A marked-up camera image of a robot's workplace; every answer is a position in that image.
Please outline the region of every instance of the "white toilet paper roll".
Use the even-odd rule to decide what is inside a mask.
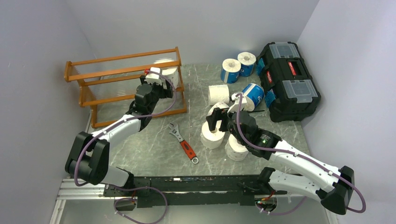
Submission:
[[[204,144],[206,148],[215,149],[221,145],[223,142],[225,132],[219,131],[221,125],[221,120],[219,120],[216,124],[216,129],[211,132],[209,131],[208,122],[205,122],[202,125],[201,129],[201,142]]]
[[[240,72],[240,62],[238,60],[228,58],[223,61],[220,79],[225,83],[235,83],[238,80]]]
[[[249,52],[242,52],[238,54],[238,61],[240,62],[240,75],[243,77],[250,76],[256,62],[256,56]]]
[[[243,160],[249,151],[245,146],[238,143],[237,139],[231,134],[226,144],[226,154],[234,161]]]
[[[156,60],[154,62],[154,64],[165,63],[165,62],[174,62],[174,61],[175,60],[170,59],[170,58],[162,58],[162,59]],[[177,72],[177,67],[171,67],[171,68],[162,70],[162,75],[169,78],[172,81],[173,85],[177,88],[177,85],[179,85],[179,73]]]
[[[230,102],[230,91],[227,85],[210,85],[208,87],[209,105],[215,105],[217,102]]]
[[[211,114],[213,113],[213,110],[214,110],[216,107],[218,107],[218,108],[220,108],[220,109],[229,108],[229,106],[228,106],[226,103],[224,103],[224,102],[217,102],[217,103],[216,103],[215,105],[213,105],[213,106],[211,107],[211,109],[209,110],[208,116],[211,115]]]

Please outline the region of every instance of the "paper roll wrapper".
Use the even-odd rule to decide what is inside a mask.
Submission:
[[[208,87],[209,105],[215,105],[218,102],[228,104],[230,102],[230,91],[227,85],[210,85]]]
[[[242,52],[238,54],[238,62],[240,62],[240,76],[248,77],[252,74],[255,66],[256,56],[249,52]]]
[[[234,161],[243,160],[249,151],[245,146],[238,143],[237,139],[231,134],[226,144],[226,154]]]
[[[248,84],[242,92],[246,97],[245,110],[247,111],[253,111],[264,98],[264,90],[261,86],[254,83]]]
[[[202,125],[201,129],[201,142],[208,149],[215,149],[221,145],[224,139],[225,132],[219,131],[221,120],[216,124],[216,129],[211,132],[209,131],[208,122]]]
[[[162,59],[156,60],[154,62],[154,64],[165,63],[165,62],[174,62],[174,61],[175,60],[173,60],[173,59],[162,58]],[[172,81],[173,85],[177,88],[177,86],[179,85],[179,73],[177,72],[177,67],[171,67],[171,68],[162,70],[162,75],[169,78]]]
[[[223,61],[220,79],[225,83],[235,83],[238,80],[240,72],[240,62],[228,58]]]

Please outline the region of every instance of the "wooden rack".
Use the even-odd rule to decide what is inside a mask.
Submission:
[[[130,58],[137,58],[137,57],[144,57],[144,56],[153,56],[153,55],[160,55],[160,54],[168,54],[168,53],[174,53],[176,54],[176,60],[172,62],[164,62],[164,63],[157,63],[157,64],[146,64],[146,65],[140,65],[140,66],[134,66],[134,67],[128,67],[128,63],[125,63],[125,60],[128,60]],[[116,62],[113,64],[117,64],[117,61],[123,60],[123,64],[127,65],[124,68],[111,68],[110,70],[104,70],[104,69],[92,69],[92,68],[98,68],[100,67],[101,63],[105,62]],[[90,71],[88,72],[82,72],[81,70],[78,69],[79,66],[81,65],[90,65],[91,69],[88,69]],[[132,54],[132,55],[124,55],[124,56],[117,56],[117,57],[108,57],[108,58],[100,58],[100,59],[94,59],[94,60],[89,60],[89,61],[81,61],[81,62],[66,62],[66,68],[64,71],[64,79],[66,82],[71,82],[71,81],[77,81],[80,89],[80,95],[78,99],[78,103],[80,104],[81,107],[89,106],[91,108],[91,126],[93,128],[97,127],[103,127],[103,126],[108,126],[115,122],[116,120],[110,120],[110,121],[105,121],[105,122],[97,122],[98,118],[98,105],[100,104],[106,104],[106,103],[111,103],[111,102],[117,102],[121,100],[126,100],[126,99],[134,99],[135,97],[135,90],[129,90],[128,93],[124,94],[118,94],[117,96],[102,96],[98,98],[95,95],[95,92],[92,91],[92,87],[96,85],[103,85],[107,83],[114,83],[114,82],[122,82],[126,80],[131,80],[131,79],[138,79],[141,75],[144,75],[144,70],[147,68],[151,67],[157,67],[157,68],[170,68],[170,67],[177,67],[178,75],[179,75],[179,85],[176,88],[177,92],[181,93],[181,100],[183,103],[183,108],[181,109],[175,109],[175,110],[169,110],[163,114],[160,114],[155,117],[162,117],[162,116],[168,116],[168,115],[174,115],[174,114],[179,114],[179,113],[185,113],[187,112],[187,105],[186,101],[184,98],[184,84],[183,84],[183,79],[181,75],[181,70],[180,66],[182,65],[181,59],[180,59],[180,54],[179,54],[179,49],[178,47],[175,47],[174,49],[167,49],[167,50],[159,50],[159,51],[151,51],[151,52],[145,52],[145,53],[138,53],[138,54]]]

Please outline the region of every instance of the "blue label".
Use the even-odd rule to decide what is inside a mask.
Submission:
[[[260,58],[260,60],[257,63],[257,66],[256,66],[256,72],[257,72],[258,76],[260,75],[260,72],[264,68],[264,66],[265,66],[264,61],[262,60],[262,58]]]
[[[257,107],[257,105],[261,102],[262,98],[264,97],[264,90],[256,84],[247,85],[242,90],[242,92],[246,97],[250,98],[253,101],[255,107]]]
[[[242,77],[250,76],[252,74],[254,65],[255,64],[251,64],[251,65],[241,64],[240,65],[240,76],[242,76]]]
[[[270,90],[265,94],[264,101],[267,108],[271,105],[271,103],[276,99],[275,93],[273,90]]]
[[[238,72],[228,72],[223,68],[221,69],[220,79],[225,83],[235,83],[238,81],[239,71]]]

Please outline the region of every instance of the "table surface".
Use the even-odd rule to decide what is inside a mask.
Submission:
[[[152,119],[141,132],[128,137],[114,146],[110,152],[110,164],[132,172],[136,176],[178,176],[178,175],[247,175],[259,174],[264,167],[273,167],[290,173],[289,168],[280,163],[273,163],[249,153],[242,161],[233,161],[225,152],[229,133],[226,133],[220,147],[209,150],[200,140],[201,127],[211,106],[208,104],[208,86],[224,84],[220,80],[221,64],[188,64],[182,66],[184,96],[188,112],[162,118]],[[228,84],[230,93],[242,91],[249,83],[260,83],[256,73],[249,77],[239,77],[234,84]],[[175,105],[181,107],[180,96]],[[166,108],[172,99],[161,99],[155,112]],[[111,120],[120,118],[127,110],[130,101],[99,108],[98,119]],[[309,154],[304,132],[300,122],[283,121],[274,123],[269,118],[269,111],[262,102],[250,115],[256,119],[260,128],[269,130],[302,152]],[[177,139],[169,133],[168,124],[179,124],[179,131],[190,144],[199,158],[193,164],[184,153]]]

